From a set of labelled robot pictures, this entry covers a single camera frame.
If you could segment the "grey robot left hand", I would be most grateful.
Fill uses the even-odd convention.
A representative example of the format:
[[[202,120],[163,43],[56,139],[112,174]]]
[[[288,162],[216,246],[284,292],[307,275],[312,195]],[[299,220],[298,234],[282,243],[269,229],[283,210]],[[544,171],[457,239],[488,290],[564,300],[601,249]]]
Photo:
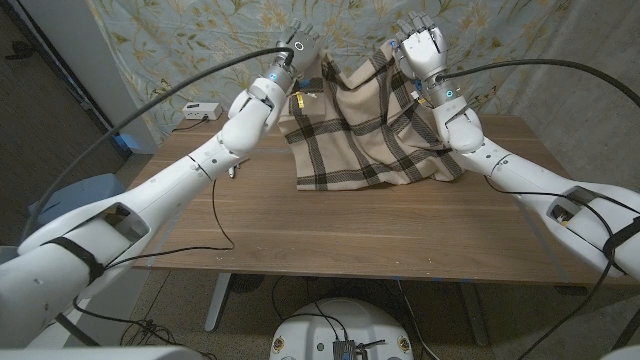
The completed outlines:
[[[303,72],[318,57],[321,37],[314,31],[312,24],[294,19],[278,36],[276,45],[290,48],[293,51],[293,57],[289,65],[297,72]]]

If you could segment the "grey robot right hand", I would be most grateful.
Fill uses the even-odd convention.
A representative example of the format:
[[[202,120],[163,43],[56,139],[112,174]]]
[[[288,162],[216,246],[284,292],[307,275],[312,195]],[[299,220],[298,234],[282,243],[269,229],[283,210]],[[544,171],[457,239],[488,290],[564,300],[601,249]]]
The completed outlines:
[[[408,20],[399,20],[398,25],[394,57],[405,76],[426,80],[446,69],[446,40],[426,13],[410,11]]]

